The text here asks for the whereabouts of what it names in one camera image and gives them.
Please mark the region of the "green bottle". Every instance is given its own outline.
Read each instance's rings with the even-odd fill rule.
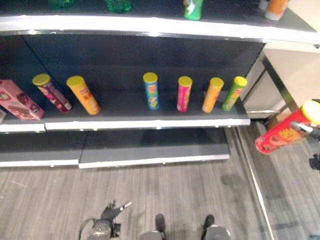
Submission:
[[[184,17],[189,20],[201,19],[202,3],[204,0],[186,0]]]
[[[131,0],[104,0],[109,11],[114,13],[127,13],[131,10]]]
[[[74,0],[48,0],[48,4],[52,9],[68,8],[74,3]]]

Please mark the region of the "person's foot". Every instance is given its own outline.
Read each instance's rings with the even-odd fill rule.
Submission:
[[[204,225],[203,225],[203,230],[206,230],[213,224],[215,224],[215,217],[212,214],[206,216]]]
[[[166,240],[166,222],[162,214],[155,217],[155,229],[161,233],[162,239]]]
[[[215,224],[215,217],[212,214],[209,214],[206,216],[204,225],[203,225],[203,233],[201,236],[201,240],[205,239],[206,233],[207,233],[207,228],[210,228],[213,224]]]

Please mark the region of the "snack box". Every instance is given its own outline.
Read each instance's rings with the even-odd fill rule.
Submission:
[[[2,123],[2,121],[4,120],[4,118],[5,118],[6,115],[7,115],[7,114],[0,109],[0,123]]]
[[[0,79],[0,105],[22,120],[40,120],[45,114],[12,80]]]

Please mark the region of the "white wall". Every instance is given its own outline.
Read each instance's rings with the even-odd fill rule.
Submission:
[[[289,8],[320,32],[320,0],[292,0]],[[308,99],[320,98],[320,49],[311,44],[294,42],[266,44],[247,75],[249,84],[241,98],[246,95],[263,71],[261,60],[265,55],[268,56],[298,106]],[[279,110],[284,104],[270,76],[265,74],[244,106],[247,111],[259,111]],[[269,114],[250,114],[251,118],[268,116]]]

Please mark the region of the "blue pringles can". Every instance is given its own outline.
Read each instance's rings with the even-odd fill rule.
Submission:
[[[153,72],[146,72],[143,81],[148,106],[151,110],[156,110],[159,108],[158,76]]]

